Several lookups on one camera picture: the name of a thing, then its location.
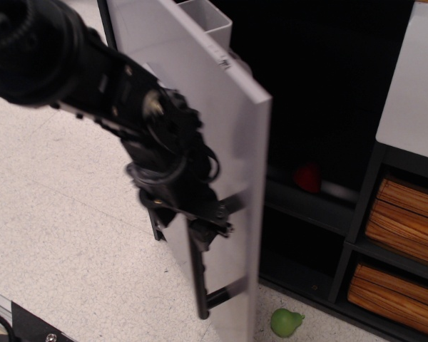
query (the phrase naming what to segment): wooden storage box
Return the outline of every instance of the wooden storage box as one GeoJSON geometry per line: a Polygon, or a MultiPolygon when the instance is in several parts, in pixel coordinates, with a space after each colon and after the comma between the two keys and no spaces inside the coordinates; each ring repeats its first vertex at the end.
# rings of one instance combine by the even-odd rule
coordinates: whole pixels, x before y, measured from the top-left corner
{"type": "Polygon", "coordinates": [[[358,264],[348,301],[368,311],[428,334],[428,288],[358,264]]]}
{"type": "Polygon", "coordinates": [[[428,190],[385,178],[365,234],[384,248],[428,264],[428,190]]]}

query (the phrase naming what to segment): cable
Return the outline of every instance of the cable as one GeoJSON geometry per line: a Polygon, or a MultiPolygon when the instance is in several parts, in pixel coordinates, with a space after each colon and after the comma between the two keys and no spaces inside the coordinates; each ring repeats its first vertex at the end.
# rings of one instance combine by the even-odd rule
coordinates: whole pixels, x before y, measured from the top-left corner
{"type": "Polygon", "coordinates": [[[8,321],[0,316],[0,324],[5,328],[6,332],[8,333],[8,341],[9,342],[16,342],[16,337],[14,335],[14,330],[8,323],[8,321]]]}

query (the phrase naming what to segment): shelving unit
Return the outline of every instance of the shelving unit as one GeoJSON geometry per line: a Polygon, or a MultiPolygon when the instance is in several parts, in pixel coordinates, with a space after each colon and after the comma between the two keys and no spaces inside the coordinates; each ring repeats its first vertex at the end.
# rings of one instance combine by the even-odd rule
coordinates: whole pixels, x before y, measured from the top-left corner
{"type": "Polygon", "coordinates": [[[359,260],[428,282],[428,266],[365,236],[386,172],[428,179],[428,158],[375,141],[414,2],[212,2],[233,20],[232,49],[274,99],[262,281],[390,341],[428,342],[428,335],[347,300],[359,260]],[[292,11],[284,9],[289,5],[292,11]],[[292,181],[299,165],[314,161],[322,181],[348,198],[310,194],[292,181]]]}
{"type": "MultiPolygon", "coordinates": [[[[301,236],[295,237],[295,241],[302,243],[300,248],[304,248],[304,244],[312,244],[312,250],[320,251],[317,256],[320,261],[326,261],[328,253],[333,264],[329,267],[323,266],[323,263],[317,265],[318,268],[322,267],[325,270],[325,272],[321,272],[320,269],[315,269],[313,265],[296,264],[295,261],[289,262],[289,259],[283,256],[276,256],[277,253],[271,252],[270,249],[273,247],[279,249],[280,245],[273,244],[269,241],[271,238],[267,237],[269,232],[267,232],[267,216],[265,214],[260,275],[266,281],[281,288],[282,291],[290,291],[291,296],[292,294],[303,296],[310,303],[317,304],[318,308],[326,310],[328,313],[335,312],[340,318],[390,341],[428,342],[428,335],[369,312],[347,300],[347,288],[353,275],[353,269],[359,260],[366,259],[386,269],[391,268],[395,272],[411,276],[419,283],[428,284],[427,265],[384,249],[372,243],[365,236],[365,222],[370,212],[370,204],[384,174],[394,172],[403,176],[404,173],[409,179],[428,187],[428,158],[380,143],[376,143],[374,148],[367,169],[367,177],[365,177],[347,234],[336,234],[332,229],[327,229],[324,224],[317,224],[315,220],[297,219],[298,214],[292,215],[292,211],[285,208],[282,209],[283,214],[281,215],[292,216],[292,219],[288,220],[282,216],[275,217],[277,221],[284,221],[287,226],[291,226],[291,222],[295,220],[300,220],[303,222],[302,226],[298,226],[300,229],[304,229],[305,224],[312,222],[324,230],[325,233],[322,234],[316,234],[313,231],[308,232],[311,237],[304,242],[302,242],[301,236]],[[326,240],[326,234],[340,237],[342,240],[341,247],[337,245],[333,248],[333,244],[326,240]]],[[[272,185],[271,190],[268,191],[272,192],[274,187],[279,188],[277,185],[272,185]]],[[[273,204],[269,207],[280,208],[273,204]]],[[[275,234],[275,237],[282,241],[282,233],[273,232],[272,234],[275,234]]]]}

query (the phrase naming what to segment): cabinet door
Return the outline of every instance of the cabinet door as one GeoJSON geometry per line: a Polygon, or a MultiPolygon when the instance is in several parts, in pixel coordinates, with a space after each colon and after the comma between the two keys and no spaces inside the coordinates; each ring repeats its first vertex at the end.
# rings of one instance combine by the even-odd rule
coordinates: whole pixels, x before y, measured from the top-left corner
{"type": "MultiPolygon", "coordinates": [[[[217,236],[203,253],[204,278],[208,293],[226,287],[232,297],[210,310],[220,337],[252,341],[271,97],[173,0],[108,0],[106,5],[112,30],[107,34],[113,34],[117,49],[165,87],[179,90],[200,112],[205,143],[221,167],[211,187],[219,200],[240,204],[229,218],[233,233],[217,236]]],[[[162,231],[192,281],[185,217],[178,214],[162,231]]]]}

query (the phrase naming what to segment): green fruit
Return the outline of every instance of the green fruit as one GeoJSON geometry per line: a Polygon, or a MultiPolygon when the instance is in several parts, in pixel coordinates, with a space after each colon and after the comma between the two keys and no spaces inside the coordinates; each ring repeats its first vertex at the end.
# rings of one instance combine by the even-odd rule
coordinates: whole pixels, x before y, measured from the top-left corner
{"type": "Polygon", "coordinates": [[[291,312],[287,309],[278,309],[272,313],[271,329],[279,337],[288,337],[301,325],[305,315],[291,312]]]}

